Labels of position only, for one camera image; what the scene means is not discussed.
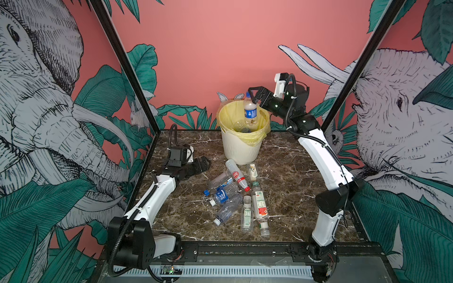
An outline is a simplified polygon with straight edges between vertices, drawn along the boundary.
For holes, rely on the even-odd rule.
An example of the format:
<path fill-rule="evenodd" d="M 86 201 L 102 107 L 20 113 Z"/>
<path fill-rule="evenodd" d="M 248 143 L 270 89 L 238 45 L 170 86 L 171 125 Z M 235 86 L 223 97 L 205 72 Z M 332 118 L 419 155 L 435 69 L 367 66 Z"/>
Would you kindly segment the small clear bottle bird label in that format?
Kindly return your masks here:
<path fill-rule="evenodd" d="M 249 176 L 250 176 L 250 180 L 251 180 L 252 182 L 258 180 L 259 174 L 258 174 L 258 170 L 257 170 L 256 164 L 250 163 L 250 164 L 248 165 L 248 173 L 249 173 Z"/>

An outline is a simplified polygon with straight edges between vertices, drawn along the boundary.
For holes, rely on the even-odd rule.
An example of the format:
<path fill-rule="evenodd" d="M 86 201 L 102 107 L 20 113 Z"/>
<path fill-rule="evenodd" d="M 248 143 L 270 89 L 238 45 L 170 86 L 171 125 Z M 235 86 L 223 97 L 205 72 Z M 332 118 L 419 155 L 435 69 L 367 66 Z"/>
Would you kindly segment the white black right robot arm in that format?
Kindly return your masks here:
<path fill-rule="evenodd" d="M 292 92 L 285 91 L 282 97 L 265 87 L 251 87 L 247 93 L 253 103 L 284 119 L 287 131 L 297 138 L 317 166 L 327 189 L 315 197 L 319 213 L 306 253 L 313 262 L 333 260 L 335 234 L 345 206 L 363 183 L 355 180 L 341 163 L 317 119 L 306 112 L 303 102 L 309 94 L 307 89 L 295 85 Z"/>

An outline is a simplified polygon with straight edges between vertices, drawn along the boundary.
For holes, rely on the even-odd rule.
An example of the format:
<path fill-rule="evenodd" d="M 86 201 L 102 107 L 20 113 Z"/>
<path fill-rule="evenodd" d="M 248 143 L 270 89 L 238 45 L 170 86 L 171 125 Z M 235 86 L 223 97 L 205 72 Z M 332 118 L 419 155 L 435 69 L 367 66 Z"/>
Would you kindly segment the tall bottle red green label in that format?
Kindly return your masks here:
<path fill-rule="evenodd" d="M 252 183 L 252 207 L 254 209 L 254 216 L 257 220 L 261 236 L 263 238 L 270 237 L 270 229 L 268 226 L 268 209 L 265 202 L 264 192 L 258 181 Z"/>

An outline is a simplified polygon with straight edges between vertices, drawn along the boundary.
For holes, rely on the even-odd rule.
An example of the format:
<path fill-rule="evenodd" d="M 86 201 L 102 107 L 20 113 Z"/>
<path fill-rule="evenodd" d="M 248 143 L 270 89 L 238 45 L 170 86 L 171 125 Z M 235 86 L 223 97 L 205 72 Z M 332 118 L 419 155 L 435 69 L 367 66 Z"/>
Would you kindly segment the blue label bottle blue cap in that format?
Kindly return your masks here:
<path fill-rule="evenodd" d="M 246 125 L 251 129 L 256 128 L 258 123 L 258 110 L 257 105 L 253 103 L 249 92 L 246 93 L 243 103 Z"/>

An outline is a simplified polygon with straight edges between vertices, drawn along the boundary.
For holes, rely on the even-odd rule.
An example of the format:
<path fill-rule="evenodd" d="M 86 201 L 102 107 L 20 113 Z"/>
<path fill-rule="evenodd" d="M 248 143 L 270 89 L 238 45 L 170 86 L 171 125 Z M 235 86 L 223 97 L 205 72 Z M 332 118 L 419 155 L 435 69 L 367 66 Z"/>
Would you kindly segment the clear bottle blue cap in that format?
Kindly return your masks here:
<path fill-rule="evenodd" d="M 211 197 L 209 200 L 211 206 L 222 206 L 231 203 L 239 197 L 239 188 L 235 183 L 230 183 L 216 189 L 206 190 L 205 194 Z"/>

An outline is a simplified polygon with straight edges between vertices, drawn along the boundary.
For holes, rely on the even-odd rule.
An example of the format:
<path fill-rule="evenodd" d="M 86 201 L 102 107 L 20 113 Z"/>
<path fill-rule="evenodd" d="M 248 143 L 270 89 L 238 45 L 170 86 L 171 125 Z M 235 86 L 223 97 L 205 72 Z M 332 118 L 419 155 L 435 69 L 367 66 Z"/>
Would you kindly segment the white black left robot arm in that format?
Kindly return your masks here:
<path fill-rule="evenodd" d="M 160 256 L 170 261 L 183 252 L 180 236 L 162 233 L 154 236 L 152 226 L 168 196 L 181 181 L 206 172 L 211 161 L 205 156 L 181 166 L 167 162 L 153 174 L 153 183 L 140 201 L 122 217 L 111 220 L 107 229 L 107 272 L 121 276 L 132 269 L 147 269 Z"/>

